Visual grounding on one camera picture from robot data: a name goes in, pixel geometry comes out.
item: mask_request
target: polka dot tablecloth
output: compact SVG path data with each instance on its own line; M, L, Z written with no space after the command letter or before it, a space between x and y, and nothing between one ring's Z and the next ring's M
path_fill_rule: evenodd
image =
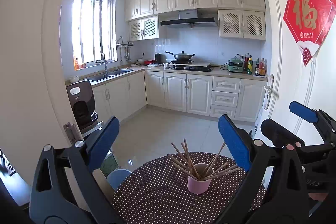
M182 161L178 154L174 157ZM190 157L194 164L209 163L214 154L191 152ZM230 158L219 156L213 169L227 161L227 167L236 164ZM145 163L129 175L113 196L112 205L128 224L212 223L245 174L242 169L212 179L209 189L196 195L187 188L188 175L164 156ZM261 205L264 195L265 188L261 185L251 210Z

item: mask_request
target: blue gripper pad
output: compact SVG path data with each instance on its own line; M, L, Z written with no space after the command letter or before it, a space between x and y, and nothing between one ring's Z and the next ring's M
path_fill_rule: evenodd
M219 118L218 129L237 165L247 172L251 167L251 137L245 130L237 128L226 114Z
M302 119L306 120L307 122L313 123L313 122L318 122L319 121L315 111L313 111L310 108L298 103L297 101L293 101L289 104L289 110L290 110L290 112L292 112L295 115L301 117Z

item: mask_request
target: countertop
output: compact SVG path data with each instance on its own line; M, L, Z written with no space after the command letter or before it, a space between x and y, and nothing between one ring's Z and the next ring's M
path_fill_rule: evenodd
M92 88L106 84L108 82L118 80L130 75L133 75L140 71L157 71L157 72L170 72L170 73L182 73L182 74L192 74L192 75L209 75L209 76L219 76L219 77L230 77L230 78L240 78L240 79L250 79L250 80L258 80L267 82L268 76L264 77L256 77L253 75L248 75L246 72L244 73L234 73L229 72L227 70L222 70L219 67L215 67L211 72L205 71L185 71L185 70L172 70L172 69L164 69L163 66L160 67L147 67L147 66L139 66L139 67L131 67L133 71L124 73L122 75L116 75L107 79L103 79L98 82L91 82Z

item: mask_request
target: window frame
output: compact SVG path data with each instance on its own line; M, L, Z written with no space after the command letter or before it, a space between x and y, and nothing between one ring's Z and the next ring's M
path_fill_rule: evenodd
M109 45L110 45L110 59L108 59L109 62L114 62L115 60L115 56L114 56L114 43L113 42L113 27L112 27L112 12L113 12L113 0L108 0L109 1L109 5L110 5L110 11L109 11L109 16L110 16L110 22L109 22L109 32L110 32L110 41L109 41ZM94 24L95 24L95 0L92 0L93 4L92 4L92 50L93 50L93 61L87 62L86 63L86 67L90 67L90 66L95 66L95 65L100 65L100 61L101 61L101 56L96 59L95 56L95 43L94 43ZM101 23L101 4L102 4L102 0L100 0L100 16L99 16L99 35L100 35L100 52L103 49L103 44L102 44L102 23ZM84 51L83 51L83 42L82 42L82 5L83 5L83 0L81 0L81 8L80 8L80 24L79 24L79 40L80 40L80 49L81 49L81 57L82 57L82 62L84 63Z

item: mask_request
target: tile floor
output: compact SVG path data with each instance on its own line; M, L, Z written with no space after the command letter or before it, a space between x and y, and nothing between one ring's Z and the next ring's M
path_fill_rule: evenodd
M253 128L236 126L247 132ZM182 151L184 138L193 152L217 153L223 144L218 122L147 108L120 127L112 148L118 165L134 171L150 160L176 153L172 142ZM232 158L226 146L221 155Z

